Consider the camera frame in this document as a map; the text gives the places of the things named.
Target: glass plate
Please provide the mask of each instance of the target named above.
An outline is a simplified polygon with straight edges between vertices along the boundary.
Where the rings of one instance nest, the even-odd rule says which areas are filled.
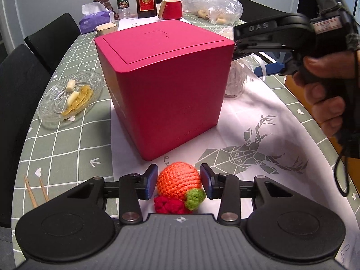
[[[90,85],[93,89],[91,98],[78,110],[74,110],[66,116],[62,116],[61,113],[66,110],[66,101],[71,93],[66,91],[66,85],[70,79],[75,80],[75,87],[73,91],[80,92],[80,89],[84,85]],[[90,104],[98,100],[104,85],[104,77],[96,73],[95,71],[82,71],[73,75],[67,76],[64,79],[59,80],[53,87],[43,94],[39,105],[37,107],[37,114],[39,118],[47,122],[62,121],[76,115],[84,110]]]

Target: human hand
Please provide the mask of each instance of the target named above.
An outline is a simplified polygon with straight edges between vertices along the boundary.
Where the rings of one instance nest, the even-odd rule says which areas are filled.
[[[354,78],[354,54],[350,51],[333,53],[322,58],[304,58],[305,68],[320,78]],[[300,72],[294,75],[297,86],[304,88],[305,100],[313,105],[312,114],[316,121],[321,123],[321,129],[327,137],[336,134],[342,125],[342,117],[345,110],[345,101],[337,96],[324,100],[325,88],[320,83],[305,84]]]

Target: red crochet piece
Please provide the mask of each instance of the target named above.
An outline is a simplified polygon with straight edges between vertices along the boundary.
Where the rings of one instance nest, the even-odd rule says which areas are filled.
[[[155,211],[160,214],[190,214],[183,201],[165,196],[154,198]]]

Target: deer graphic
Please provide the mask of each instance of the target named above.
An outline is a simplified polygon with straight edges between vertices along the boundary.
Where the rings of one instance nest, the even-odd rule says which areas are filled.
[[[195,164],[196,169],[199,169],[202,163],[207,163],[215,173],[227,172],[230,174],[238,174],[246,171],[252,165],[259,165],[262,170],[268,174],[278,173],[276,167],[286,171],[304,173],[308,161],[305,163],[301,162],[298,157],[292,166],[285,166],[277,161],[277,159],[283,157],[284,154],[279,156],[268,156],[257,151],[260,142],[266,136],[271,135],[260,135],[260,127],[262,125],[275,125],[272,123],[274,118],[276,118],[276,116],[261,116],[261,119],[255,128],[256,135],[253,142],[251,141],[253,130],[248,128],[248,130],[244,133],[245,144],[242,146],[229,146],[222,149],[207,149]]]

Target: chopsticks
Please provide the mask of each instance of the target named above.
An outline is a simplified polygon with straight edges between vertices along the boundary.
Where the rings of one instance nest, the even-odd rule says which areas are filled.
[[[27,179],[27,177],[25,175],[24,175],[24,179],[25,179],[25,184],[26,184],[26,187],[27,187],[27,191],[29,192],[31,203],[32,203],[33,207],[36,208],[37,207],[37,202],[35,200],[35,196],[34,196],[32,190],[31,190],[29,180]]]
[[[43,191],[43,195],[44,195],[44,198],[45,198],[45,201],[48,202],[49,201],[49,196],[47,195],[47,192],[45,190],[45,187],[44,187],[44,184],[43,184],[43,180],[39,177],[39,181],[40,181],[40,186],[41,186],[41,189]]]
[[[36,208],[38,205],[37,205],[35,196],[34,196],[34,194],[32,192],[32,189],[30,187],[29,180],[27,179],[27,177],[25,175],[24,175],[24,180],[25,180],[25,184],[26,184],[26,187],[27,187],[27,191],[29,192],[29,196],[30,196],[32,206],[34,208]],[[50,199],[49,199],[49,196],[47,195],[47,192],[46,192],[46,189],[44,187],[44,183],[43,183],[43,180],[41,179],[41,177],[39,177],[39,182],[40,182],[41,190],[43,191],[45,201],[48,202]]]

